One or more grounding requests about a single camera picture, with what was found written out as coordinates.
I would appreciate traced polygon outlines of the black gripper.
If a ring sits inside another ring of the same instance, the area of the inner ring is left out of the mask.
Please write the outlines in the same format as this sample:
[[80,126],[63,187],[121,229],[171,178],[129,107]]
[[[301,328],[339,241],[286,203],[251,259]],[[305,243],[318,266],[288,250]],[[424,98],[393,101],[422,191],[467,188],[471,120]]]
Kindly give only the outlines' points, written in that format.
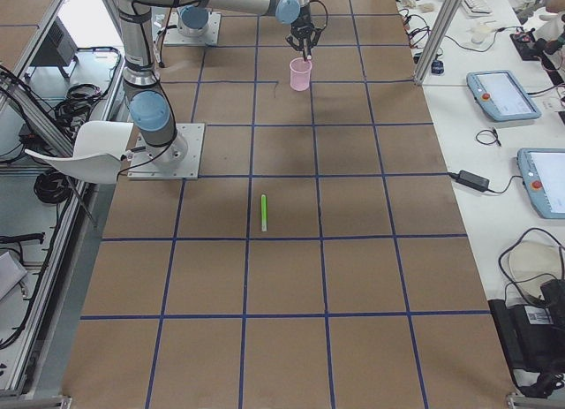
[[318,45],[321,36],[321,29],[312,22],[293,22],[290,26],[290,34],[286,37],[286,42],[296,51],[310,56],[313,48]]

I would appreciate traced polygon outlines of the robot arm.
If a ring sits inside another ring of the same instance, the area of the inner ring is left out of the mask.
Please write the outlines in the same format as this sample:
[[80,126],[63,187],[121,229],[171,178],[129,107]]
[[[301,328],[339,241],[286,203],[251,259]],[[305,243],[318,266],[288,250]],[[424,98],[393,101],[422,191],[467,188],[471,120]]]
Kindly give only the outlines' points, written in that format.
[[177,10],[177,29],[184,36],[200,36],[207,30],[209,11],[206,8],[187,5]]
[[131,119],[145,141],[149,160],[160,168],[179,163],[188,151],[170,101],[154,67],[152,46],[152,9],[208,8],[274,16],[290,26],[286,42],[302,58],[312,57],[323,32],[312,19],[313,0],[112,0],[117,9],[124,45],[123,81]]

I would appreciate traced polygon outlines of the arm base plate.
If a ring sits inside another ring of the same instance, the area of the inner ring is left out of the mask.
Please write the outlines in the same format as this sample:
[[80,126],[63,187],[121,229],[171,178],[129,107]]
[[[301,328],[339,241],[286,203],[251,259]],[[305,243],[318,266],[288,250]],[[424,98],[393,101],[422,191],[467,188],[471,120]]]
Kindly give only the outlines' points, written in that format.
[[174,11],[168,24],[167,33],[164,36],[165,46],[193,46],[206,47],[216,46],[219,38],[221,14],[212,11],[209,13],[208,21],[201,29],[187,27]]
[[154,161],[160,150],[148,146],[138,133],[136,146],[145,149],[132,157],[133,168],[127,171],[132,180],[197,179],[205,135],[204,123],[177,124],[177,137]]

